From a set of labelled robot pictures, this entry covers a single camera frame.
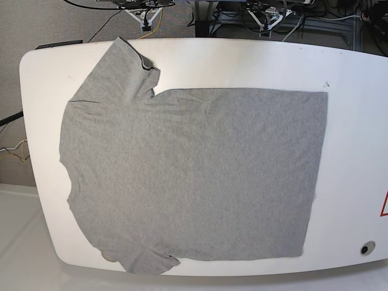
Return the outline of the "black table leg post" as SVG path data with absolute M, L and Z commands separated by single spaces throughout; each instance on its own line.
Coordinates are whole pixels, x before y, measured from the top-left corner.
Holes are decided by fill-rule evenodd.
M 192 1 L 190 3 L 195 24 L 195 37 L 206 38 L 209 35 L 210 2 L 207 1 Z

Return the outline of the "black bar behind table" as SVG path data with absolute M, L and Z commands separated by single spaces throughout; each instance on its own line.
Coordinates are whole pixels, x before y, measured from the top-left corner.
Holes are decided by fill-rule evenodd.
M 50 49 L 50 48 L 54 48 L 54 47 L 61 47 L 61 46 L 67 46 L 67 45 L 76 45 L 76 44 L 82 44 L 82 43 L 83 43 L 83 40 L 56 42 L 56 43 L 39 45 L 39 46 L 37 46 L 37 48 L 35 48 L 35 50 L 47 49 L 47 48 Z

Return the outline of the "red triangle warning sticker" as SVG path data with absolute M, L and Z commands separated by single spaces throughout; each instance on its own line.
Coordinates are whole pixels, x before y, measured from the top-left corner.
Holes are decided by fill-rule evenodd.
M 388 215 L 388 210 L 387 210 L 387 200 L 388 200 L 388 192 L 386 193 L 383 206 L 381 209 L 380 217 L 387 216 Z

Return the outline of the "black rod at left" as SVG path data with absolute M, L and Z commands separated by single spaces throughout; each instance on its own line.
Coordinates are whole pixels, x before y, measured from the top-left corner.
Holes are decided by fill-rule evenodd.
M 23 110 L 21 110 L 21 111 L 18 112 L 18 113 L 15 113 L 15 114 L 13 114 L 13 115 L 11 115 L 11 116 L 8 116 L 8 117 L 6 117 L 6 118 L 0 120 L 0 126 L 1 126 L 1 127 L 2 127 L 2 126 L 5 126 L 5 125 L 7 125 L 7 124 L 9 124 L 9 123 L 11 123 L 11 122 L 13 122 L 13 121 L 19 119 L 19 118 L 22 118 L 23 116 L 24 116 L 24 113 L 23 113 Z

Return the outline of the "aluminium frame rail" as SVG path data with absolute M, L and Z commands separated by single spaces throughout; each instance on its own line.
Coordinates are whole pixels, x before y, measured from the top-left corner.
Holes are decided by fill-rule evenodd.
M 354 18 L 330 21 L 321 18 L 308 18 L 291 15 L 282 26 L 272 33 L 259 34 L 254 21 L 222 20 L 213 34 L 215 38 L 252 39 L 265 41 L 284 41 L 300 44 L 320 45 L 356 52 L 363 50 L 361 22 Z

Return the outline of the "grey T-shirt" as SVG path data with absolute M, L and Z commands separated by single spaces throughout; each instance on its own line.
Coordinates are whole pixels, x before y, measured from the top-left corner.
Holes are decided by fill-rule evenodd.
M 324 92 L 171 89 L 116 39 L 67 103 L 60 161 L 89 243 L 129 273 L 180 259 L 294 258 L 327 121 Z

